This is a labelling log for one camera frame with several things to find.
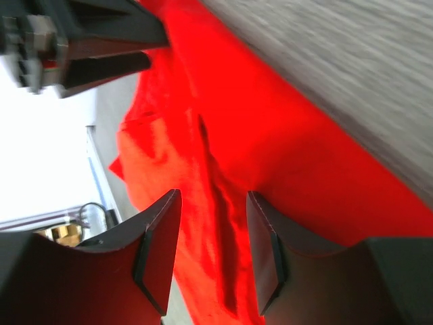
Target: red fabric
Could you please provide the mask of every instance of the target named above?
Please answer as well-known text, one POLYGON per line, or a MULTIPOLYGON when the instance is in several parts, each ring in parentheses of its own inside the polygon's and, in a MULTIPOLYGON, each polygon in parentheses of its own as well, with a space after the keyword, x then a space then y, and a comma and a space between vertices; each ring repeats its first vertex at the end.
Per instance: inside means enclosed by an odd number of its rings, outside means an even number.
POLYGON ((138 209, 181 189, 175 276, 195 324, 263 324, 248 190, 343 245, 433 235, 431 211, 198 0, 142 4, 166 24, 171 48, 150 51, 113 170, 138 209))

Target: wood grain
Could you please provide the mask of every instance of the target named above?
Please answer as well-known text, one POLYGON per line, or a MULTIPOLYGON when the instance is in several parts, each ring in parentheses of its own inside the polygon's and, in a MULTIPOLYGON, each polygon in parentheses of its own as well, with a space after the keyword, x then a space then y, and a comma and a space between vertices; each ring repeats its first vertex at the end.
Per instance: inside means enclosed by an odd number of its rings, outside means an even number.
POLYGON ((433 2, 202 0, 433 207, 433 2))

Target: white wall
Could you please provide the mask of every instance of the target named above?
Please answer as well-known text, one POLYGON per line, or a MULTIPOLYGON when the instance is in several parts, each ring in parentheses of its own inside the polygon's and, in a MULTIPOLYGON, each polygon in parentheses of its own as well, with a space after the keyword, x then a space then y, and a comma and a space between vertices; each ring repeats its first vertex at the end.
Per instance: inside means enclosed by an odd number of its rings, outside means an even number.
POLYGON ((95 98, 18 89, 0 59, 0 221, 99 201, 85 131, 95 98))

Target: gray wooden surface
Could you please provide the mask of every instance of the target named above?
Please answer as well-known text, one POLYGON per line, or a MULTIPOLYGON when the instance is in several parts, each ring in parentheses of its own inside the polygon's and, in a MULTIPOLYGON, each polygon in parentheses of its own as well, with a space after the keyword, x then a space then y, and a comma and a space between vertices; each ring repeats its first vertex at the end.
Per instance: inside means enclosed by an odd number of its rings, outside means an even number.
MULTIPOLYGON (((107 167, 118 155, 116 132, 123 116, 132 103, 136 86, 137 75, 132 75, 118 79, 97 89, 97 112, 93 140, 99 159, 104 166, 114 200, 123 219, 132 217, 138 211, 131 204, 123 181, 111 173, 107 167)), ((168 315, 164 318, 164 324, 192 325, 181 291, 174 278, 168 302, 168 315)))
POLYGON ((202 1, 433 207, 433 1, 202 1))

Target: red cloth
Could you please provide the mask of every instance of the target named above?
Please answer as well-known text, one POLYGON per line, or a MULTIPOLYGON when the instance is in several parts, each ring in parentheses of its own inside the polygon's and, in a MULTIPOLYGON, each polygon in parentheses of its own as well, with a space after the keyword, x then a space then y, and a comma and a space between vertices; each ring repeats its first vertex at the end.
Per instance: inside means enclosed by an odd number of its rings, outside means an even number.
POLYGON ((181 189, 175 276, 195 324, 263 324, 248 190, 343 245, 433 235, 432 212, 198 0, 141 2, 171 48, 150 51, 113 170, 138 209, 181 189))

